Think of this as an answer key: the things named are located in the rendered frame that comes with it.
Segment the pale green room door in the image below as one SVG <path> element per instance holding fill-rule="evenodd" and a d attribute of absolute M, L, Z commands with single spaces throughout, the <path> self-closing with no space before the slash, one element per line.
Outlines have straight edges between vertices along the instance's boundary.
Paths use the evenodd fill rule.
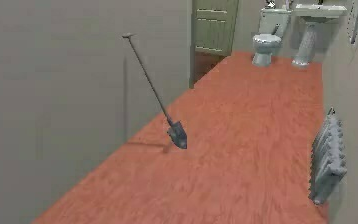
<path fill-rule="evenodd" d="M 231 53 L 239 0 L 194 0 L 195 49 L 228 56 Z"/>

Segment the white toilet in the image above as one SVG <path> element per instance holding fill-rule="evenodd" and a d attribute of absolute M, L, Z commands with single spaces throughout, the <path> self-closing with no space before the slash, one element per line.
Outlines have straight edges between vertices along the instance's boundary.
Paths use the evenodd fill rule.
<path fill-rule="evenodd" d="M 281 47 L 290 17 L 291 11 L 285 8 L 260 10 L 258 33 L 252 38 L 253 65 L 267 67 L 271 64 L 272 54 Z"/>

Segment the grey long-handled shovel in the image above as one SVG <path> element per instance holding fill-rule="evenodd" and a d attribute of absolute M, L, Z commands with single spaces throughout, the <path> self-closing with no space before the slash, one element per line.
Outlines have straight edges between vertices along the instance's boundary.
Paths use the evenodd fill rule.
<path fill-rule="evenodd" d="M 148 74 L 148 71 L 145 67 L 145 64 L 143 63 L 143 60 L 138 52 L 138 50 L 136 49 L 133 41 L 132 41 L 132 37 L 134 36 L 133 33 L 125 33 L 122 35 L 123 39 L 126 39 L 131 47 L 131 49 L 133 50 L 136 59 L 144 73 L 144 76 L 146 77 L 147 82 L 150 85 L 150 88 L 152 90 L 152 92 L 155 95 L 155 98 L 161 108 L 161 111 L 163 112 L 166 121 L 169 125 L 169 128 L 167 129 L 167 134 L 169 135 L 172 143 L 178 147 L 179 149 L 182 150 L 186 150 L 188 148 L 188 138 L 187 138 L 187 133 L 182 125 L 182 123 L 180 121 L 173 121 L 173 119 L 171 118 L 171 116 L 169 115 L 169 113 L 167 112 L 161 97 L 159 96 L 159 93 L 157 92 L 155 86 L 153 85 L 153 82 L 151 80 L 150 75 Z"/>

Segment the white pedestal sink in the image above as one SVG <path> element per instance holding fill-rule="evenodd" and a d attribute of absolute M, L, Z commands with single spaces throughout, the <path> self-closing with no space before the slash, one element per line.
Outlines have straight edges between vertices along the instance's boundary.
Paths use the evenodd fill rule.
<path fill-rule="evenodd" d="M 292 64 L 297 67 L 306 67 L 312 58 L 317 39 L 316 26 L 319 23 L 326 23 L 330 20 L 338 19 L 347 12 L 343 5 L 321 4 L 297 4 L 293 14 L 302 19 L 306 27 L 304 29 L 298 52 Z"/>

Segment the grey wall radiator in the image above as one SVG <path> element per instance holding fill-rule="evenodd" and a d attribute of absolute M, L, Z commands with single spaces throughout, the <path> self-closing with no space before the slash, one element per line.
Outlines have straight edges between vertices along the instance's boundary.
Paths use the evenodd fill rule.
<path fill-rule="evenodd" d="M 311 144 L 309 199 L 324 204 L 347 173 L 342 121 L 331 107 Z"/>

